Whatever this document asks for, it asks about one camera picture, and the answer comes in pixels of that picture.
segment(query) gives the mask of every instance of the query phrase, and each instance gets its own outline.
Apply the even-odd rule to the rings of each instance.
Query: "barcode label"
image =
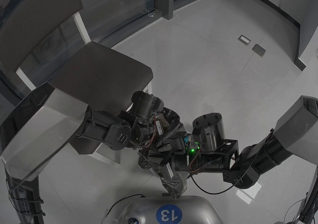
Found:
[[[167,167],[167,170],[169,172],[170,177],[172,178],[173,177],[173,172],[172,172],[172,169],[171,169],[171,166],[170,166],[169,162],[166,164],[166,167]]]
[[[156,125],[157,125],[159,135],[162,135],[163,131],[162,131],[161,124],[160,124],[159,120],[156,121]]]

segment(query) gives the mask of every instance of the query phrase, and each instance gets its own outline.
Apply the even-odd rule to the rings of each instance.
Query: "blue circle sticker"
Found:
[[[175,205],[161,206],[156,213],[160,224],[178,224],[182,219],[182,211]]]

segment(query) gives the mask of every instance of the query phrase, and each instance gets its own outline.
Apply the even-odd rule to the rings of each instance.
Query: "gray chair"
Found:
[[[20,69],[26,57],[61,23],[73,16],[85,46],[50,79],[50,83],[87,103],[94,110],[118,115],[131,106],[135,91],[152,93],[152,70],[148,66],[101,44],[92,42],[79,11],[81,0],[22,0],[0,28],[0,60],[30,88],[34,84]],[[73,140],[79,154],[103,162],[98,142]]]

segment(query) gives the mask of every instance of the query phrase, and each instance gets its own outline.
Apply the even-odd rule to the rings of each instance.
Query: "glass window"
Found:
[[[0,0],[1,24],[21,0]],[[153,11],[154,0],[82,0],[80,11],[92,41],[101,42],[114,31]],[[38,86],[48,79],[74,55],[84,42],[73,18],[69,18],[50,34],[22,63],[21,69]],[[0,77],[19,97],[30,90],[22,80],[0,63]]]

